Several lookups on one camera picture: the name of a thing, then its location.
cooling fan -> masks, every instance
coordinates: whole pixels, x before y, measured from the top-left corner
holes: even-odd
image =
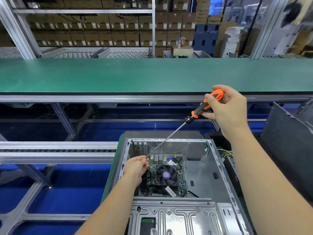
[[[176,167],[167,165],[157,166],[155,184],[157,186],[178,186]]]

person's left arm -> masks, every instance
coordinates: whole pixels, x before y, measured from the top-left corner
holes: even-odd
[[[135,189],[141,183],[141,176],[148,167],[146,156],[127,160],[122,178],[75,235],[123,235]]]

screwdriver handle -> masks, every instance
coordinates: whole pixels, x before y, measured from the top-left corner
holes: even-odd
[[[218,101],[220,101],[224,96],[224,92],[221,89],[217,89],[217,90],[213,91],[210,95],[212,95]],[[203,113],[203,111],[207,110],[210,107],[211,106],[209,105],[207,100],[204,99],[202,104],[197,109],[195,109],[194,111],[191,111],[191,114],[194,118],[197,119],[199,117],[199,115]]]

person's right hand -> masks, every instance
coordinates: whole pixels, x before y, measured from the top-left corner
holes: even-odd
[[[231,141],[242,130],[249,130],[247,123],[247,99],[238,91],[225,85],[216,85],[213,90],[222,89],[224,96],[222,103],[210,94],[205,94],[205,99],[212,107],[214,113],[203,112],[202,115],[215,119],[221,127],[224,137]]]

white tag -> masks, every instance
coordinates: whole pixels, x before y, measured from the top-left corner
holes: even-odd
[[[170,196],[176,197],[176,194],[174,193],[174,191],[172,191],[172,189],[169,186],[167,186],[165,190],[170,194]]]
[[[172,166],[176,166],[176,163],[173,162],[172,160],[169,160],[169,161],[168,161],[168,164],[169,164],[169,165],[172,165]]]

